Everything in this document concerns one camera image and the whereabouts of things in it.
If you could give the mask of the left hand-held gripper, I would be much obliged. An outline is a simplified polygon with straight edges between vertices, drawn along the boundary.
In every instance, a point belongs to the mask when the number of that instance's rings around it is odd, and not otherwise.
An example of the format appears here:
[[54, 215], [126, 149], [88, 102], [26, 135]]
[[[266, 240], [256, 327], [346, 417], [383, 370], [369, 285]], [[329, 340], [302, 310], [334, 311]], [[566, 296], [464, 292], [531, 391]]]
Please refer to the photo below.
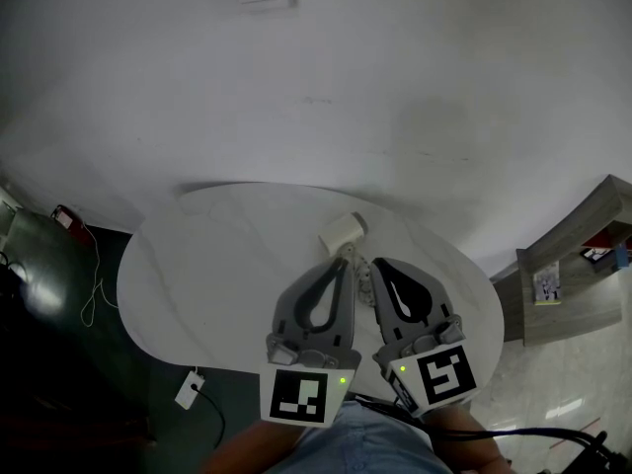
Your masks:
[[280, 295], [260, 370], [262, 420], [322, 429], [334, 423], [361, 362], [351, 349], [354, 318], [355, 276], [345, 258], [313, 267]]

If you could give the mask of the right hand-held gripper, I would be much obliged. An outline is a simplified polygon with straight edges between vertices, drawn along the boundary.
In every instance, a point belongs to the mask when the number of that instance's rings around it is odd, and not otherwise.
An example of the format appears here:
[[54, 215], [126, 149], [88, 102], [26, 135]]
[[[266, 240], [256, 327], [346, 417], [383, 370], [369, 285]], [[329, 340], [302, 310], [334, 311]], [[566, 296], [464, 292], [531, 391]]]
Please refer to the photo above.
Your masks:
[[478, 389], [476, 374], [461, 318], [450, 315], [443, 284], [392, 258], [375, 258], [370, 278], [376, 321], [386, 344], [373, 359], [403, 408], [419, 418], [470, 398]]

